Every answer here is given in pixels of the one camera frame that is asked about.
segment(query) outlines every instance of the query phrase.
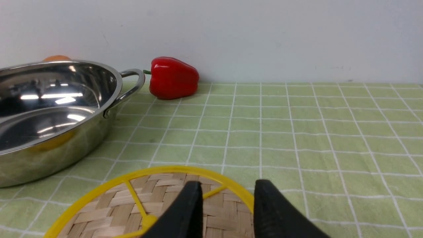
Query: yellow trivet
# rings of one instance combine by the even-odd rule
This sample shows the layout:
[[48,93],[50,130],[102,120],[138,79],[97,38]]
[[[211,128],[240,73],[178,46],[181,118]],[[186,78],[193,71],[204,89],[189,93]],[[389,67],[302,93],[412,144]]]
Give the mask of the yellow trivet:
[[202,183],[203,237],[254,237],[252,194],[225,176],[186,166],[143,169],[102,184],[69,207],[44,237],[139,237],[190,180]]

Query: pot rim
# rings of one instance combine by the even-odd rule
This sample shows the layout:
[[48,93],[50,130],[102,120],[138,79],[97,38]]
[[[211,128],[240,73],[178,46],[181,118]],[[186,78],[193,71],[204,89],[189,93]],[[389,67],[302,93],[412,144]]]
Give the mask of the pot rim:
[[106,64],[102,64],[102,63],[98,63],[98,62],[94,62],[94,61],[86,61],[86,60],[65,60],[65,61],[40,61],[40,62],[33,62],[33,63],[27,63],[27,64],[20,64],[17,66],[11,66],[11,67],[6,67],[6,68],[2,68],[0,69],[1,71],[5,71],[5,70],[10,70],[10,69],[18,69],[18,68],[23,68],[23,67],[27,67],[27,66],[34,66],[34,65],[47,65],[47,64],[60,64],[60,63],[87,63],[87,64],[93,64],[99,67],[102,67],[106,70],[108,70],[109,72],[111,72],[113,74],[113,76],[115,76],[116,78],[116,88],[115,91],[113,92],[113,94],[110,96],[110,98],[104,103],[103,106],[101,106],[100,108],[98,108],[97,110],[94,111],[94,113],[92,113],[90,116],[86,117],[85,119],[83,119],[82,121],[79,121],[77,123],[75,123],[74,125],[67,127],[64,130],[58,131],[50,136],[45,136],[42,138],[38,138],[36,140],[33,140],[31,142],[28,142],[26,144],[20,145],[20,146],[16,146],[10,149],[5,149],[5,150],[0,150],[0,155],[4,155],[4,154],[8,154],[8,153],[12,153],[18,150],[22,150],[22,149],[26,149],[29,147],[33,147],[35,145],[44,143],[45,141],[48,141],[52,138],[58,137],[60,135],[63,135],[64,133],[73,130],[74,128],[82,125],[83,123],[91,120],[92,118],[96,117],[99,114],[103,114],[104,111],[109,108],[113,101],[115,101],[115,99],[119,96],[119,93],[122,90],[122,86],[123,86],[123,80],[122,80],[122,76],[121,74],[114,68],[106,65]]

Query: white wall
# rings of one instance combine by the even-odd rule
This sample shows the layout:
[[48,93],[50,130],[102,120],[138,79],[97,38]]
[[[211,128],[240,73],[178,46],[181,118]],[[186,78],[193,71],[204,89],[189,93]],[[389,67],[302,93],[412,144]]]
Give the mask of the white wall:
[[64,54],[211,81],[423,81],[421,0],[5,0],[0,67]]

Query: pot handle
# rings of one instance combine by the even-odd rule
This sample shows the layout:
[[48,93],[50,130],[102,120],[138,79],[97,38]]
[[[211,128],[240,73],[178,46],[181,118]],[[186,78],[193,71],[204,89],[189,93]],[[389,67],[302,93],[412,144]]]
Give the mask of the pot handle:
[[110,105],[108,108],[106,108],[106,110],[104,111],[104,118],[107,119],[109,112],[112,108],[114,108],[115,106],[125,102],[126,100],[128,100],[134,93],[138,92],[144,85],[144,83],[146,82],[146,76],[144,75],[142,70],[139,69],[128,69],[125,71],[120,72],[122,78],[124,77],[128,77],[128,76],[132,76],[132,75],[138,75],[138,80],[137,83],[135,84],[135,86],[130,89],[128,92],[122,94],[121,96],[119,96],[118,98],[116,98],[112,105]]

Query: woven mat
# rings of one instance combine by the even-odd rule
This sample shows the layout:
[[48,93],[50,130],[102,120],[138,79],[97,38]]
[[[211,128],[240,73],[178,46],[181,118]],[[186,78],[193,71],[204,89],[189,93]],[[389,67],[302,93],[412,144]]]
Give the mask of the woven mat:
[[[202,183],[203,193],[221,186],[208,178],[183,173],[153,174],[130,181],[147,214],[161,216],[187,181]],[[252,238],[253,215],[241,199],[225,189],[204,200],[203,237]],[[60,238],[114,237],[142,229],[142,217],[125,183],[83,207],[62,229]]]

